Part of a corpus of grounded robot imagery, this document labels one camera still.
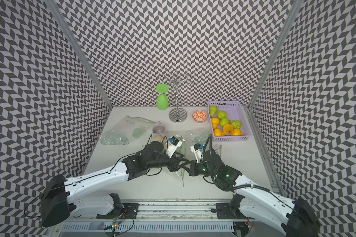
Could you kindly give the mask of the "zip bag with beige fruit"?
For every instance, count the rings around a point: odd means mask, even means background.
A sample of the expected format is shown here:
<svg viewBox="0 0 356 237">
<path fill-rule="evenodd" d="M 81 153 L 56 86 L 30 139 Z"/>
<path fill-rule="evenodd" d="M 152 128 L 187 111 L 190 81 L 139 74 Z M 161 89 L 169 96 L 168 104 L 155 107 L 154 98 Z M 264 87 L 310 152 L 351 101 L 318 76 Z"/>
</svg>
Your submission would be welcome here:
<svg viewBox="0 0 356 237">
<path fill-rule="evenodd" d="M 164 146 L 164 152 L 166 153 L 171 145 L 169 143 L 169 139 L 171 139 L 173 136 L 182 142 L 181 146 L 176 149 L 175 155 L 177 153 L 180 153 L 186 159 L 187 158 L 186 141 L 185 141 L 183 134 L 181 132 L 171 131 L 171 132 L 165 132 L 165 133 L 153 133 L 151 139 L 152 139 L 152 141 L 161 142 Z M 180 169 L 179 171 L 176 171 L 175 175 L 172 175 L 172 176 L 174 176 L 177 180 L 180 180 L 183 187 L 185 186 L 185 182 L 184 182 L 185 171 L 183 168 Z"/>
</svg>

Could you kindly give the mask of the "zip bag with orange fruit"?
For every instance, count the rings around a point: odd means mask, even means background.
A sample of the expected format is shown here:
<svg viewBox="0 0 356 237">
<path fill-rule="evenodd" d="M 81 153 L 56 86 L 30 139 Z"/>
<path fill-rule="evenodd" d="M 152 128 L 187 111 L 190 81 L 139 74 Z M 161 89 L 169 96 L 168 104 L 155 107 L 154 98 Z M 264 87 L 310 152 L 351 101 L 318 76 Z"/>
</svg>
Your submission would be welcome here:
<svg viewBox="0 0 356 237">
<path fill-rule="evenodd" d="M 191 154 L 191 158 L 195 158 L 194 154 L 191 152 L 190 147 L 199 143 L 200 145 L 205 145 L 208 137 L 212 135 L 212 132 L 209 129 L 196 129 L 196 130 L 190 130 L 188 132 L 187 137 L 185 137 L 186 140 L 186 151 L 187 155 Z M 215 143 L 215 138 L 213 138 L 213 149 L 215 150 L 216 154 L 222 157 L 222 145 L 216 144 Z"/>
</svg>

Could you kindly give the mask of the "yellow pear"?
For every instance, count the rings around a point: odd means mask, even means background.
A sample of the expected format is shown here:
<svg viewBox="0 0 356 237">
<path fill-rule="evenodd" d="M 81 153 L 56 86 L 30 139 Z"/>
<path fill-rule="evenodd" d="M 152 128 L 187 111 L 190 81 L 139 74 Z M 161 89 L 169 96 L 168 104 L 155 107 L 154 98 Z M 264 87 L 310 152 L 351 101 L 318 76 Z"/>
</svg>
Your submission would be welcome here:
<svg viewBox="0 0 356 237">
<path fill-rule="evenodd" d="M 225 133 L 221 129 L 216 128 L 216 129 L 214 129 L 214 136 L 215 137 L 223 137 L 223 136 L 225 136 Z"/>
<path fill-rule="evenodd" d="M 231 132 L 231 136 L 244 136 L 244 133 L 240 129 L 233 129 Z"/>
<path fill-rule="evenodd" d="M 231 133 L 232 133 L 232 131 L 233 131 L 233 126 L 231 125 L 231 124 L 225 124 L 224 126 L 223 126 L 223 133 L 225 134 L 225 135 L 231 135 Z"/>
<path fill-rule="evenodd" d="M 220 124 L 219 118 L 211 118 L 212 128 L 217 129 L 218 125 Z"/>
</svg>

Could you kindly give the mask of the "green pear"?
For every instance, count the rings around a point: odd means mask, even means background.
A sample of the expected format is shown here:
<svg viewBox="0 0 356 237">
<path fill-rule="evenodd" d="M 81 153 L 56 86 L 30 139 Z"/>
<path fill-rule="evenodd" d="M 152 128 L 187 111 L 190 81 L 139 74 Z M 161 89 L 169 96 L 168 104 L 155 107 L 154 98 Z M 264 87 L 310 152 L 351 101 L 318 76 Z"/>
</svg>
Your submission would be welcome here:
<svg viewBox="0 0 356 237">
<path fill-rule="evenodd" d="M 230 124 L 234 129 L 241 129 L 241 122 L 239 120 L 232 120 Z"/>
<path fill-rule="evenodd" d="M 217 117 L 218 117 L 219 119 L 227 118 L 227 113 L 224 112 L 224 111 L 218 111 L 218 112 L 217 112 Z"/>
<path fill-rule="evenodd" d="M 210 114 L 210 117 L 214 117 L 215 114 L 217 113 L 217 111 L 218 111 L 217 106 L 210 106 L 210 107 L 209 107 L 209 114 Z"/>
<path fill-rule="evenodd" d="M 229 124 L 229 119 L 228 119 L 228 118 L 222 118 L 222 119 L 220 119 L 219 125 L 220 125 L 221 127 L 224 127 L 224 126 L 227 125 L 227 124 Z"/>
</svg>

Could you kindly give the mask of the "zip bag with green pears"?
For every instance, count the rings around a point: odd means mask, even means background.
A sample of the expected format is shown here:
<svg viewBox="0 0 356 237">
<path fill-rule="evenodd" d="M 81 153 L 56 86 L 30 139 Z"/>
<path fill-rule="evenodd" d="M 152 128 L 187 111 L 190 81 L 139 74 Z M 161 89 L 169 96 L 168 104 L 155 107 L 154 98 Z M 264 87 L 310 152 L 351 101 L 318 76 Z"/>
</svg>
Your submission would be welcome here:
<svg viewBox="0 0 356 237">
<path fill-rule="evenodd" d="M 109 131 L 104 132 L 99 137 L 99 141 L 105 146 L 127 145 L 138 139 L 155 124 L 155 121 L 146 118 L 125 116 Z"/>
</svg>

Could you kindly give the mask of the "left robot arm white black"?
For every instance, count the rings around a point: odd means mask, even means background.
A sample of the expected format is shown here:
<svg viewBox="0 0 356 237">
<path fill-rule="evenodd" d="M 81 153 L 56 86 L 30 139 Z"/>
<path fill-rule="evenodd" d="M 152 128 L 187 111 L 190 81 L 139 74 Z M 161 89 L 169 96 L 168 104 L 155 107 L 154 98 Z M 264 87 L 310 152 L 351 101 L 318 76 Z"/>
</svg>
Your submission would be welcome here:
<svg viewBox="0 0 356 237">
<path fill-rule="evenodd" d="M 147 175 L 153 168 L 178 171 L 182 167 L 180 162 L 185 160 L 185 156 L 177 152 L 182 144 L 175 136 L 165 144 L 152 141 L 108 168 L 77 177 L 53 177 L 39 195 L 41 226 L 47 228 L 64 222 L 77 209 L 75 202 L 79 198 L 97 190 Z"/>
</svg>

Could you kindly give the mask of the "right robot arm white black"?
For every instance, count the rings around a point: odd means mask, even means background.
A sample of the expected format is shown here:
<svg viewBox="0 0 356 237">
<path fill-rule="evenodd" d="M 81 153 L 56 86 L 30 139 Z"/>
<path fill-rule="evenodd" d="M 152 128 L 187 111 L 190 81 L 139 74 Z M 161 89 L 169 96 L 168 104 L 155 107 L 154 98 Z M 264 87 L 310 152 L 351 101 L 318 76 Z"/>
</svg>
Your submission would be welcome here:
<svg viewBox="0 0 356 237">
<path fill-rule="evenodd" d="M 276 194 L 248 178 L 241 171 L 226 165 L 212 147 L 209 136 L 204 145 L 190 148 L 195 155 L 187 169 L 190 176 L 204 176 L 224 192 L 233 192 L 229 205 L 234 215 L 253 218 L 276 229 L 287 237 L 317 237 L 320 221 L 311 205 L 299 197 L 291 199 Z"/>
</svg>

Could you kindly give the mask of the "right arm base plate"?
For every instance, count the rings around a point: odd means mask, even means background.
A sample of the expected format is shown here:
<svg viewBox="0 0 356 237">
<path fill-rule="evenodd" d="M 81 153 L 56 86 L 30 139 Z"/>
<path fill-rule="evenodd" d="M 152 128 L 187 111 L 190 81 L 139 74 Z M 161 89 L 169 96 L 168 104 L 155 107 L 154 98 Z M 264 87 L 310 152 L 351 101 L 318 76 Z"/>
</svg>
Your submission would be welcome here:
<svg viewBox="0 0 356 237">
<path fill-rule="evenodd" d="M 216 214 L 219 220 L 240 220 L 248 219 L 239 208 L 230 206 L 229 203 L 216 203 Z"/>
</svg>

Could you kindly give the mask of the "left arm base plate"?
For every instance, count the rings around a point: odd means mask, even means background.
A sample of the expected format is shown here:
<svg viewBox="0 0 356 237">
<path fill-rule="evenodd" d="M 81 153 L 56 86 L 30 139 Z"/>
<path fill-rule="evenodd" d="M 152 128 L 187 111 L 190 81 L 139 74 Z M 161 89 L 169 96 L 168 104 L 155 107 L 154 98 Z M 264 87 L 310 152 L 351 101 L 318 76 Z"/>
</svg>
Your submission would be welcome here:
<svg viewBox="0 0 356 237">
<path fill-rule="evenodd" d="M 122 206 L 114 205 L 113 209 L 107 214 L 107 219 L 120 217 L 121 219 L 136 219 L 139 203 L 124 203 Z"/>
</svg>

